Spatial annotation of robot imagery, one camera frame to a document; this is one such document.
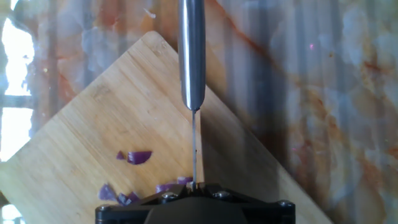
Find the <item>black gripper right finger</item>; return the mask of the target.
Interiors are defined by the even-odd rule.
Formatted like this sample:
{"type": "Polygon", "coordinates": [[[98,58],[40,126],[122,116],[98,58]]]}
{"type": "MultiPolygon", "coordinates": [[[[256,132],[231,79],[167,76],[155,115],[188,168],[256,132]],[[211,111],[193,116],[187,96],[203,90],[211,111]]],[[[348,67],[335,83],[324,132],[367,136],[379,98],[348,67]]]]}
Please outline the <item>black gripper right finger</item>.
{"type": "Polygon", "coordinates": [[[238,215],[246,223],[295,224],[295,204],[289,200],[263,202],[259,199],[222,187],[220,184],[198,184],[202,195],[219,202],[227,217],[238,221],[238,215]]]}

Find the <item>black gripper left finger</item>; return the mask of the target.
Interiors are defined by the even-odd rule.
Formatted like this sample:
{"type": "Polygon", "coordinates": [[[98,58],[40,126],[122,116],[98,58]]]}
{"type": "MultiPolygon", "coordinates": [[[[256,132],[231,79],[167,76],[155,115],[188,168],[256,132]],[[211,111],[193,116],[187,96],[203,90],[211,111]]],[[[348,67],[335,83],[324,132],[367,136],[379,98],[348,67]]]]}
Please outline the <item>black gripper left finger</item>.
{"type": "Polygon", "coordinates": [[[95,209],[95,224],[144,224],[153,209],[188,197],[190,194],[190,187],[172,184],[168,190],[145,197],[130,205],[101,205],[95,209]]]}

